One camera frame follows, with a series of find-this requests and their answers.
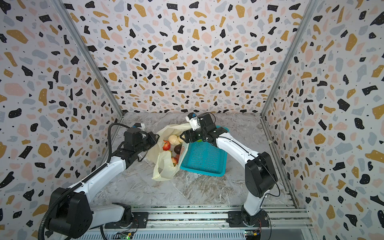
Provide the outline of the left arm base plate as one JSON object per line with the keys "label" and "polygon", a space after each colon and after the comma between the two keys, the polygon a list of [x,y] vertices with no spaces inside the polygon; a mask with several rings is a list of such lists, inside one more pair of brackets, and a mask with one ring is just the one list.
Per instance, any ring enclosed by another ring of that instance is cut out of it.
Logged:
{"label": "left arm base plate", "polygon": [[145,229],[149,218],[148,212],[133,212],[123,216],[123,218],[114,223],[104,225],[106,229],[134,230]]}

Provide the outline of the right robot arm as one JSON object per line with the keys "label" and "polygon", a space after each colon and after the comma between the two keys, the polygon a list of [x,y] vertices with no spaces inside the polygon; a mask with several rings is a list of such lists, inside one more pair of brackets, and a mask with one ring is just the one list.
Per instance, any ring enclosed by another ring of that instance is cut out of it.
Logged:
{"label": "right robot arm", "polygon": [[211,114],[205,113],[197,116],[188,114],[186,121],[191,129],[181,134],[181,139],[190,144],[201,140],[225,151],[233,157],[245,170],[245,184],[248,195],[242,206],[243,221],[250,222],[262,210],[264,199],[270,190],[278,185],[278,176],[271,156],[258,153],[237,141],[229,131],[218,127]]}

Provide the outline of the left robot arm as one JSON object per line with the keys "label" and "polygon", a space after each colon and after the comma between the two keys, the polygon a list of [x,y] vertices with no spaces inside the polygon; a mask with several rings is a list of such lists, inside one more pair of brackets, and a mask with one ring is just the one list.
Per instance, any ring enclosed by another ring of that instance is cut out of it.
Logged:
{"label": "left robot arm", "polygon": [[102,229],[116,224],[119,228],[138,228],[130,205],[113,203],[109,206],[91,207],[97,193],[135,161],[142,161],[140,153],[148,153],[159,140],[159,135],[145,132],[142,124],[126,127],[124,140],[114,151],[108,136],[107,160],[88,176],[67,188],[57,188],[50,197],[49,208],[38,230],[38,239],[45,239],[45,231],[64,235],[68,240],[78,239],[89,229]]}

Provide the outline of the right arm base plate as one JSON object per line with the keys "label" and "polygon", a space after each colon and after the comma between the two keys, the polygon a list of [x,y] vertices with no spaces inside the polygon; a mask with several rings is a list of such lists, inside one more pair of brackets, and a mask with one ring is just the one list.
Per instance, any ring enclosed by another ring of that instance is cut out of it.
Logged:
{"label": "right arm base plate", "polygon": [[267,213],[261,210],[254,216],[250,216],[246,211],[229,211],[227,223],[231,228],[259,228],[269,227],[270,221]]}

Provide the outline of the dark purple fruit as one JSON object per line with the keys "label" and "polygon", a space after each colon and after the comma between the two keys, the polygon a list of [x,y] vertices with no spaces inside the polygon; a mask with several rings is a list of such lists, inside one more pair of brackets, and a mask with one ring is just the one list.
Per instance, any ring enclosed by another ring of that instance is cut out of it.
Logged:
{"label": "dark purple fruit", "polygon": [[180,155],[181,154],[181,151],[182,151],[182,145],[177,145],[177,146],[175,146],[174,147],[174,153],[176,154],[176,155]]}

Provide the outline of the pink peach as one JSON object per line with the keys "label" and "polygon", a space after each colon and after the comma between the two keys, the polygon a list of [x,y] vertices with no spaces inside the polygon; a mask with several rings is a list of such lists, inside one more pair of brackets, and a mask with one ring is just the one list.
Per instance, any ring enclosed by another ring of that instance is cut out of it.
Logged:
{"label": "pink peach", "polygon": [[177,158],[175,158],[175,157],[172,157],[171,159],[172,159],[172,163],[173,163],[173,165],[175,167],[179,163],[179,160]]}

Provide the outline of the translucent yellowish plastic bag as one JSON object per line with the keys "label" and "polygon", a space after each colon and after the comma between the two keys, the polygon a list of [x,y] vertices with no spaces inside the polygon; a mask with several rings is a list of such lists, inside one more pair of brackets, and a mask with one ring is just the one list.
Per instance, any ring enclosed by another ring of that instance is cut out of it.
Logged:
{"label": "translucent yellowish plastic bag", "polygon": [[183,132],[190,130],[191,128],[192,127],[189,123],[181,125],[167,125],[157,132],[157,135],[159,135],[158,142],[148,151],[147,154],[148,160],[155,164],[152,177],[154,181],[169,181],[176,175],[176,173],[179,172],[180,165],[187,154],[189,144],[182,144],[179,163],[174,166],[172,153],[170,151],[163,150],[164,141],[171,135],[176,135],[178,137]]}

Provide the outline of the beige potato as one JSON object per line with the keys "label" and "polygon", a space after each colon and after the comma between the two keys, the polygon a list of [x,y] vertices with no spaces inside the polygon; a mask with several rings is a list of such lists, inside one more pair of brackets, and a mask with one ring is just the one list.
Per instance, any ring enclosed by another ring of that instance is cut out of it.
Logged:
{"label": "beige potato", "polygon": [[181,142],[180,142],[180,140],[179,140],[179,137],[176,136],[176,135],[170,135],[170,136],[168,137],[168,142],[169,142],[171,145],[173,145],[173,146],[177,146],[177,145],[180,145],[180,144],[181,144]]}

